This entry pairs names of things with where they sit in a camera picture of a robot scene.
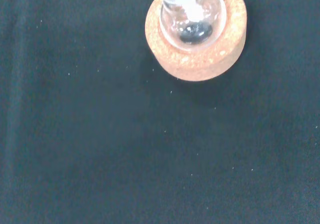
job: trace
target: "round-bottom flask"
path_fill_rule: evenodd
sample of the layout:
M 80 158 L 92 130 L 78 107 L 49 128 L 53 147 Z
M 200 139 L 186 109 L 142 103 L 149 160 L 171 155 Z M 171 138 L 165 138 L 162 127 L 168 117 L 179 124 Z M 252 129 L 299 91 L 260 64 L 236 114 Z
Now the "round-bottom flask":
M 212 45 L 227 20 L 224 0 L 163 0 L 160 28 L 174 47 L 200 51 Z

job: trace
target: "black cloth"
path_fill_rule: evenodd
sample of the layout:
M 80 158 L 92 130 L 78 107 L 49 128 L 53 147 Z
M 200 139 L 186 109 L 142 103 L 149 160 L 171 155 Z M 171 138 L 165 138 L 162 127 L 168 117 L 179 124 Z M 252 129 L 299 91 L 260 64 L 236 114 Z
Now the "black cloth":
M 0 223 L 320 223 L 320 0 L 244 0 L 241 57 L 196 83 L 152 1 L 0 0 Z

